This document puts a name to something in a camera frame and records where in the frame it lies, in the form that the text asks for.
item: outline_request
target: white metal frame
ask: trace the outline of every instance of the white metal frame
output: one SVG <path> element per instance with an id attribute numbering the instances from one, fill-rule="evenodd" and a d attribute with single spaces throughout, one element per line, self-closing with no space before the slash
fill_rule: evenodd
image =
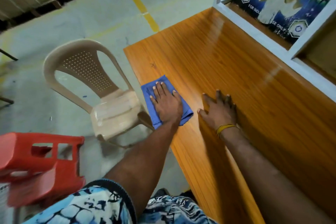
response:
<path id="1" fill-rule="evenodd" d="M 303 78 L 322 91 L 330 99 L 336 102 L 336 85 L 303 63 L 300 59 L 296 58 L 300 51 L 313 38 L 314 34 L 326 23 L 328 18 L 335 13 L 336 0 L 330 0 L 328 2 L 325 8 L 317 15 L 317 17 L 305 30 L 303 35 L 300 36 L 300 38 L 295 42 L 295 44 L 292 45 L 289 50 L 283 48 L 281 45 L 259 31 L 245 19 L 226 7 L 225 4 L 230 1 L 231 0 L 214 0 L 213 7 L 215 7 L 216 10 L 225 15 L 225 17 L 231 20 L 247 34 L 249 34 L 258 43 L 263 45 L 266 49 L 281 59 L 285 64 L 291 67 Z"/>

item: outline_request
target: person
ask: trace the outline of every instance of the person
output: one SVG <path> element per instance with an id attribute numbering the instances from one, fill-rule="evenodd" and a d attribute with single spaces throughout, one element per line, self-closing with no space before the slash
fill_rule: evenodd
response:
<path id="1" fill-rule="evenodd" d="M 154 87 L 153 105 L 163 124 L 129 150 L 103 179 L 87 184 L 26 221 L 26 224 L 215 224 L 189 197 L 151 195 L 159 181 L 166 154 L 183 114 L 180 95 L 169 93 L 164 83 Z M 216 102 L 206 94 L 209 112 L 198 114 L 213 129 L 236 125 L 236 105 L 229 95 L 216 92 Z M 235 158 L 267 223 L 333 223 L 283 174 L 263 157 L 236 126 L 220 132 Z"/>

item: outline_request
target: folded cloth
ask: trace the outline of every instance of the folded cloth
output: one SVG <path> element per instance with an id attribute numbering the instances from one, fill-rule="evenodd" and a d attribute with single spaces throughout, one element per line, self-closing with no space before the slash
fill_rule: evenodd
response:
<path id="1" fill-rule="evenodd" d="M 164 82 L 169 90 L 170 93 L 173 92 L 173 90 L 175 90 L 174 86 L 172 86 L 172 84 L 170 83 L 170 81 L 168 80 L 168 78 L 164 75 L 162 77 L 160 77 L 157 80 L 154 80 L 152 82 L 146 83 L 144 85 L 141 86 L 141 90 L 143 93 L 143 96 L 145 97 L 145 101 L 146 101 L 146 105 L 148 108 L 148 113 L 150 116 L 150 119 L 152 120 L 152 124 L 153 127 L 155 129 L 157 129 L 159 126 L 162 125 L 162 121 L 160 120 L 155 107 L 150 99 L 149 96 L 154 96 L 154 91 L 153 91 L 153 86 L 156 86 L 156 82 Z M 191 111 L 189 105 L 187 104 L 187 102 L 181 97 L 182 99 L 182 105 L 183 105 L 183 115 L 182 115 L 182 119 L 180 122 L 180 126 L 183 126 L 194 114 L 193 111 Z"/>

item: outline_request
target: shirt sleeve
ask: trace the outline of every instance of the shirt sleeve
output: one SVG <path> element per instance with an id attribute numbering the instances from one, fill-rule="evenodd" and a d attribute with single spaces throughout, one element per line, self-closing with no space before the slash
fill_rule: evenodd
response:
<path id="1" fill-rule="evenodd" d="M 100 179 L 45 209 L 24 224 L 136 224 L 131 198 L 118 183 Z"/>

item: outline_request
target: hand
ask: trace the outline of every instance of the hand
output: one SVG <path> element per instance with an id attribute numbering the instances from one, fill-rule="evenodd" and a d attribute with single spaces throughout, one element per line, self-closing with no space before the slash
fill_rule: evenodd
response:
<path id="1" fill-rule="evenodd" d="M 156 87 L 153 86 L 153 90 L 155 98 L 150 96 L 150 99 L 159 114 L 160 120 L 163 123 L 169 121 L 180 123 L 183 108 L 181 97 L 177 91 L 173 90 L 173 94 L 170 94 L 164 82 L 161 84 L 156 82 Z"/>
<path id="2" fill-rule="evenodd" d="M 212 98 L 203 93 L 203 97 L 209 105 L 209 113 L 204 110 L 198 109 L 197 112 L 202 116 L 203 120 L 214 130 L 226 124 L 236 125 L 236 104 L 232 104 L 231 96 L 226 95 L 223 100 L 220 90 L 216 91 L 215 103 Z"/>

